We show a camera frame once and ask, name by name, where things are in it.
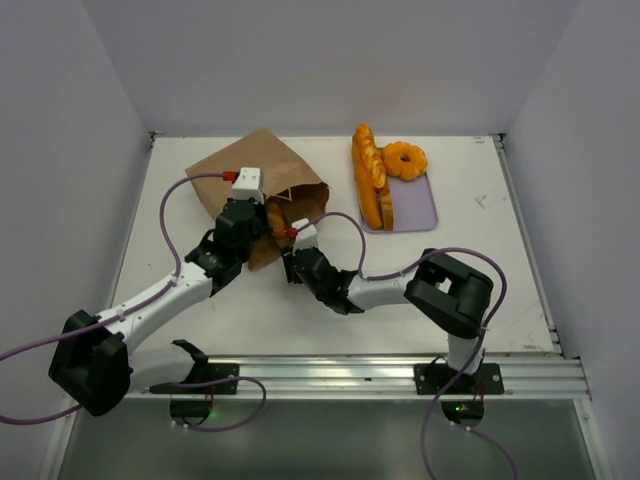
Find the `small orange fake bread roll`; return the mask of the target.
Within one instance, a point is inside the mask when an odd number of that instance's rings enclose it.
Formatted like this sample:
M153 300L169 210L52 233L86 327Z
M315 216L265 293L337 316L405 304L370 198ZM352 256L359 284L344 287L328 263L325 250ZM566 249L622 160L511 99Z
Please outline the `small orange fake bread roll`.
M266 210L271 228L271 236L276 240L288 240L287 231L289 224L280 202L277 199L268 199L266 202Z

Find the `brown paper bag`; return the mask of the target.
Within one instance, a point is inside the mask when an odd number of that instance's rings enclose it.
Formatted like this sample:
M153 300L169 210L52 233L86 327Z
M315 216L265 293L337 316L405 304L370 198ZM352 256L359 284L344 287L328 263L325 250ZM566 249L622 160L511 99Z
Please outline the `brown paper bag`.
M329 187L315 171L271 131L263 128L200 160L185 170L188 176L202 173L238 171L257 167L263 172L263 192L277 199L289 227L302 218L312 220L325 212ZM290 240L264 235L255 245L248 268L258 271L280 258L280 250Z

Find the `orange fake baguette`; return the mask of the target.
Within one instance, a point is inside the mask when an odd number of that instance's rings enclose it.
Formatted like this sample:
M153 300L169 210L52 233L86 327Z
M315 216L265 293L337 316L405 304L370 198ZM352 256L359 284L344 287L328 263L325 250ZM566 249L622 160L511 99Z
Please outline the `orange fake baguette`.
M353 157L352 162L361 215L369 227L381 229L381 208L368 170L359 156Z

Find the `beige fake bread slice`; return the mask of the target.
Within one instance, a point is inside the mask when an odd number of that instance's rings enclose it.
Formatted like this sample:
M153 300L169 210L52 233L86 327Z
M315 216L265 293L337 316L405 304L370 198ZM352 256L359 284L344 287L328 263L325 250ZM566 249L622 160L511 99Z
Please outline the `beige fake bread slice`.
M394 228L394 214L390 191L381 191L378 195L378 200L381 210L382 228L385 231L392 231Z

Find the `orange fake ring bread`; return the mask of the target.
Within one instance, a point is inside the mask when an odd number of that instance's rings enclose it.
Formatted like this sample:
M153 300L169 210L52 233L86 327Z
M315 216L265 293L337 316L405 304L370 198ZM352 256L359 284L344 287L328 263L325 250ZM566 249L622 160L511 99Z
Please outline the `orange fake ring bread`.
M428 160L425 152L408 142L394 142L382 149L386 173L403 181L413 181L424 175Z

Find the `orange fake bread loaf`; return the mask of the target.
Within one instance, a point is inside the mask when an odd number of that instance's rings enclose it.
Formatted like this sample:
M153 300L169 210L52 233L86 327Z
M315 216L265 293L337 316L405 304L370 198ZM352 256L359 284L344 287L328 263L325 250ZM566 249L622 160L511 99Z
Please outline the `orange fake bread loaf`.
M382 191L387 185L387 173L372 129L367 124L360 124L353 139L370 176L373 188L377 192Z

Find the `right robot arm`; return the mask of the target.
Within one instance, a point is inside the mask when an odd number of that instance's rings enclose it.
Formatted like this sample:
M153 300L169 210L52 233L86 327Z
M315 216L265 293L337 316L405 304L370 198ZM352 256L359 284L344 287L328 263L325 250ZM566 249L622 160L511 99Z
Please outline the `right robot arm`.
M404 275L365 280L353 270L339 270L316 247L282 252L287 281L303 284L317 301L341 315L381 306L410 304L447 333L445 379L451 389L468 392L481 380L482 321L493 281L445 254L427 249L428 259Z

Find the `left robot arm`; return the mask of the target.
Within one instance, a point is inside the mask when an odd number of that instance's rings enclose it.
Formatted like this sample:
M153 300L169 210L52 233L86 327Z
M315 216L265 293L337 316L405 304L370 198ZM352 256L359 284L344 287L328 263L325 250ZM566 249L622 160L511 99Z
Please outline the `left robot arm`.
M174 274L119 307L90 315L80 310L64 324L48 375L93 416L108 413L126 394L166 385L209 391L207 356L186 340L159 350L139 346L174 317L230 284L256 242L270 230L266 208L254 199L229 200L215 227Z

